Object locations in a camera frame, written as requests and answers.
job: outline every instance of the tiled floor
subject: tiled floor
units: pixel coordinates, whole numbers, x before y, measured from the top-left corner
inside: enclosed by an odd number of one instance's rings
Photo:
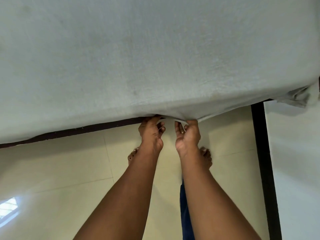
[[[182,239],[181,168],[174,122],[165,122],[144,240]],[[0,204],[14,198],[18,206],[3,218],[10,210],[0,210],[0,239],[71,240],[125,171],[128,154],[141,141],[138,126],[0,149]],[[199,145],[213,152],[212,174],[261,238],[269,239],[250,107],[199,127]]]

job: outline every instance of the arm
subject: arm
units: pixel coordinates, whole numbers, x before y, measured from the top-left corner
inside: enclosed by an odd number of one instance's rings
[[[180,156],[194,236],[198,240],[260,240],[241,211],[211,175],[198,148],[197,121],[188,121],[186,133],[176,122],[176,148]]]
[[[142,143],[121,178],[109,190],[74,240],[142,239],[164,123],[147,118],[139,127]]]

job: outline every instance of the white wall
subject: white wall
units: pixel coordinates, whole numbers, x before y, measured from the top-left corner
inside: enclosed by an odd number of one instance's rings
[[[282,239],[320,239],[320,103],[264,107]]]

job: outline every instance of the hand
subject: hand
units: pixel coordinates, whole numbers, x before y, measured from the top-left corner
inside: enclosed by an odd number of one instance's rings
[[[161,136],[166,131],[164,122],[157,124],[160,118],[160,115],[146,117],[139,126],[139,133],[142,137],[141,144],[152,144],[157,151],[161,151],[163,148]]]
[[[184,126],[175,121],[174,127],[176,130],[177,140],[176,149],[180,156],[185,156],[187,149],[198,148],[198,143],[201,139],[197,120],[187,120],[188,125]]]

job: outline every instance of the foot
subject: foot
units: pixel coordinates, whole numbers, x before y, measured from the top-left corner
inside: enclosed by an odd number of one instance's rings
[[[212,166],[212,158],[211,158],[210,150],[205,147],[201,147],[200,153],[203,156],[203,160],[205,162],[206,167],[209,169]]]
[[[131,161],[133,160],[134,156],[137,154],[139,150],[139,147],[137,147],[136,149],[134,149],[130,155],[128,156],[128,164],[130,165]]]

